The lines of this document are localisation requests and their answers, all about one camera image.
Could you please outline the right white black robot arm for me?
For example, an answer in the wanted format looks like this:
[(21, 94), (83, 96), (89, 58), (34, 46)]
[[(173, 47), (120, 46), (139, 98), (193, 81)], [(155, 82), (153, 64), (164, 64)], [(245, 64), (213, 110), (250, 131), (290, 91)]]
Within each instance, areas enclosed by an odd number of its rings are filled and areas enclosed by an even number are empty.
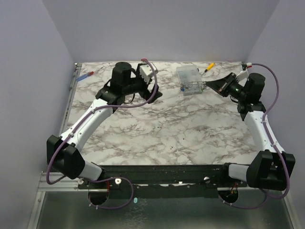
[(260, 101), (265, 77), (258, 73), (248, 76), (245, 85), (238, 76), (230, 73), (225, 78), (206, 82), (206, 86), (222, 97), (237, 100), (237, 110), (252, 135), (258, 151), (249, 165), (230, 164), (219, 174), (220, 183), (229, 187), (236, 179), (250, 187), (283, 191), (295, 165), (295, 157), (287, 154), (278, 143), (268, 122), (266, 108)]

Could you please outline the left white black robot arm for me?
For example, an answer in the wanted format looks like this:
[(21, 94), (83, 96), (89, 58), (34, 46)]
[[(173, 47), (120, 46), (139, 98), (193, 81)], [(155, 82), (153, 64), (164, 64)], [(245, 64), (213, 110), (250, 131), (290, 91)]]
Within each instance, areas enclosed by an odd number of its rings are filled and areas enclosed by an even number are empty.
[(81, 118), (60, 136), (51, 135), (47, 140), (46, 181), (52, 185), (50, 171), (55, 169), (63, 177), (84, 178), (94, 188), (105, 184), (103, 169), (93, 162), (86, 161), (81, 151), (95, 130), (118, 108), (134, 108), (127, 105), (128, 95), (139, 94), (144, 102), (151, 104), (162, 96), (157, 83), (157, 68), (146, 59), (134, 69), (127, 62), (118, 62), (112, 70), (109, 81), (100, 89), (90, 107)]

